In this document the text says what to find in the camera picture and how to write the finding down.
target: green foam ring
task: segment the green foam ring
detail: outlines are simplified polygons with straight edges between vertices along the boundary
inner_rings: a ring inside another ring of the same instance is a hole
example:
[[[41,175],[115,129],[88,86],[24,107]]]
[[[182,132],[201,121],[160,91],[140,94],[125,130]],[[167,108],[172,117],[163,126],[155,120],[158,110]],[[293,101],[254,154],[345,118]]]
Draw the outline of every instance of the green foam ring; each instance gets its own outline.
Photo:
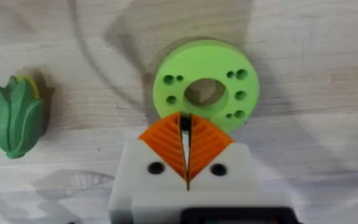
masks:
[[[225,91],[209,105],[185,97],[186,88],[200,79],[221,82]],[[225,132],[244,124],[259,99],[256,71],[237,48],[218,40],[196,40],[175,49],[158,68],[153,87],[155,108],[161,117],[181,111],[209,119]]]

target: wooden table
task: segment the wooden table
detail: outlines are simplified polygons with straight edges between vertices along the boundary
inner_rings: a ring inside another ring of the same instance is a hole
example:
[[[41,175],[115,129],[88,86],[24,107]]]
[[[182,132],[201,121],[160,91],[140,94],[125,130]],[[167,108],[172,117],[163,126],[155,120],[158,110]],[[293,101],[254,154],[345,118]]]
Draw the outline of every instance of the wooden table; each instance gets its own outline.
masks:
[[[47,134],[0,150],[0,223],[109,223],[123,144],[157,116],[164,55],[209,37],[242,49],[259,105],[232,133],[262,190],[306,223],[358,223],[358,0],[0,1],[0,85],[23,68],[55,88]]]

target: small hole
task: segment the small hole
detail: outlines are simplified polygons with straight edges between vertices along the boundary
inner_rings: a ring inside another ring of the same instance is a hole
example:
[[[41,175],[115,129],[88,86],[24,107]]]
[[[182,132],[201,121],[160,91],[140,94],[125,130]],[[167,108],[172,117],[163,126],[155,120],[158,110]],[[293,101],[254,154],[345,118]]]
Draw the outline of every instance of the small hole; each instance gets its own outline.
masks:
[[[174,105],[177,102],[177,98],[174,96],[168,96],[167,97],[167,103],[169,105]]]
[[[246,78],[247,75],[248,75],[248,72],[247,72],[246,70],[240,69],[240,70],[238,70],[237,73],[236,73],[236,78],[237,78],[238,80],[243,80],[243,79]]]
[[[165,166],[161,162],[152,162],[147,167],[147,171],[153,175],[161,174],[164,170]]]
[[[224,176],[227,174],[227,168],[223,164],[213,164],[211,166],[210,170],[211,170],[212,174],[214,174],[218,177],[221,177],[221,176]]]
[[[226,74],[226,76],[227,76],[228,78],[233,78],[234,72],[228,72],[228,73]]]
[[[164,83],[167,85],[172,85],[175,82],[175,78],[171,75],[164,76]]]
[[[246,93],[244,91],[238,91],[234,97],[236,100],[243,100],[246,97]]]
[[[243,118],[245,115],[246,115],[246,113],[245,113],[244,111],[236,111],[236,112],[234,113],[234,116],[235,116],[236,118]]]

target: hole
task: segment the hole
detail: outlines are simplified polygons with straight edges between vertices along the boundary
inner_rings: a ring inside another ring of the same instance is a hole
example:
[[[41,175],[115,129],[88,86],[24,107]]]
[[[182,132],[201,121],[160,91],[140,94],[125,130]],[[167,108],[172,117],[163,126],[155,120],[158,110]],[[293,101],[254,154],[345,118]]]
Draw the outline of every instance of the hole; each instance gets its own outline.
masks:
[[[171,75],[164,76],[164,83],[167,85],[172,85],[175,82],[175,78]]]
[[[247,75],[248,75],[247,70],[240,69],[240,70],[238,70],[237,73],[236,73],[236,78],[237,78],[238,80],[243,80],[243,79],[246,78]]]
[[[147,171],[153,175],[161,174],[164,170],[165,166],[162,162],[152,162],[147,167]]]
[[[226,76],[227,76],[228,78],[233,78],[233,77],[234,77],[234,72],[228,72],[228,73],[226,74]]]
[[[212,174],[221,177],[227,174],[227,168],[223,164],[213,164],[210,168]]]
[[[185,97],[194,105],[212,105],[222,98],[225,91],[226,87],[221,82],[203,78],[187,87]]]
[[[246,97],[246,93],[244,91],[238,91],[234,97],[236,98],[236,100],[243,100]]]
[[[177,102],[177,98],[174,96],[168,96],[167,97],[167,103],[169,105],[174,105]]]
[[[246,115],[246,113],[245,113],[244,111],[236,111],[236,112],[234,113],[234,116],[235,116],[236,118],[243,118],[245,115]]]

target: corn toy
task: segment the corn toy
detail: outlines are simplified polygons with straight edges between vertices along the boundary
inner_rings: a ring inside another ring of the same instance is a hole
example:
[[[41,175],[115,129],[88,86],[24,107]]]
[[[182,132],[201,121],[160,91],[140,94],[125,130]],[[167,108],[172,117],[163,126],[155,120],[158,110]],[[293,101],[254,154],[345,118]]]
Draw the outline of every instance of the corn toy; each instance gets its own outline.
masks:
[[[0,148],[10,159],[29,152],[42,135],[44,101],[31,77],[10,77],[0,87]]]

